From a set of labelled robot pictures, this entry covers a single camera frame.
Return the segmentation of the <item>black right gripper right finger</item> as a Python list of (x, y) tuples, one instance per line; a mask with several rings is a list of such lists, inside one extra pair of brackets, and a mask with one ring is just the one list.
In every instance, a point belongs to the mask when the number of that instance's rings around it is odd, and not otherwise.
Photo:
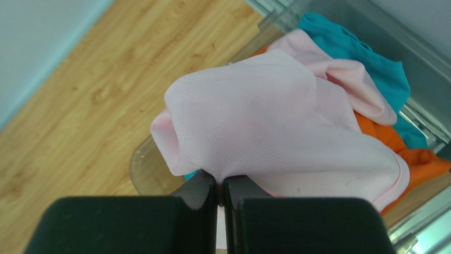
[(395, 253), (363, 199), (272, 197), (247, 176), (223, 187), (228, 253)]

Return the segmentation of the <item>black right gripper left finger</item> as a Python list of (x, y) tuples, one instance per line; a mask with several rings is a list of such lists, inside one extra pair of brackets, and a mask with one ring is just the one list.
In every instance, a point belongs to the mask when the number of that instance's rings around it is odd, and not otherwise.
[(167, 196), (64, 197), (44, 212), (26, 253), (214, 253), (214, 178), (199, 171)]

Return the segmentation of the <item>pink t shirt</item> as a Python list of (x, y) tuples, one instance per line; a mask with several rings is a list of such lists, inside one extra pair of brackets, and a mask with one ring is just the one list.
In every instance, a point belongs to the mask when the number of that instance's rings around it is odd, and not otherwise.
[[(272, 45), (280, 44), (318, 47), (300, 29)], [(303, 153), (303, 134), (315, 121), (328, 122), (317, 88), (316, 76), (301, 62), (265, 52), (176, 80), (150, 132), (175, 176), (203, 169), (222, 182), (301, 173), (314, 161)]]

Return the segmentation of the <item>clear plastic bin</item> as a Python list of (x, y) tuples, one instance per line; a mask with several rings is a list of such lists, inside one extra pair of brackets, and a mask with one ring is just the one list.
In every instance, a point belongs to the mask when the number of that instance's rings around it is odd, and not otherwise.
[(262, 32), (248, 58), (174, 81), (133, 153), (142, 195), (183, 198), (169, 226), (176, 253), (395, 253), (382, 215), (424, 202), (450, 159), (395, 131), (400, 97), (437, 87), (430, 65), (385, 91), (362, 61), (336, 58), (297, 28)]

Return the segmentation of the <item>teal t shirt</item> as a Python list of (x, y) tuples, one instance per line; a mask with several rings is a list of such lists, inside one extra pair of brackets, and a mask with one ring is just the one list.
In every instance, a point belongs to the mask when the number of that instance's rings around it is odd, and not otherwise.
[(402, 62), (374, 52), (345, 27), (320, 14), (305, 13), (298, 28), (329, 56), (361, 62), (395, 113), (400, 113), (411, 94)]

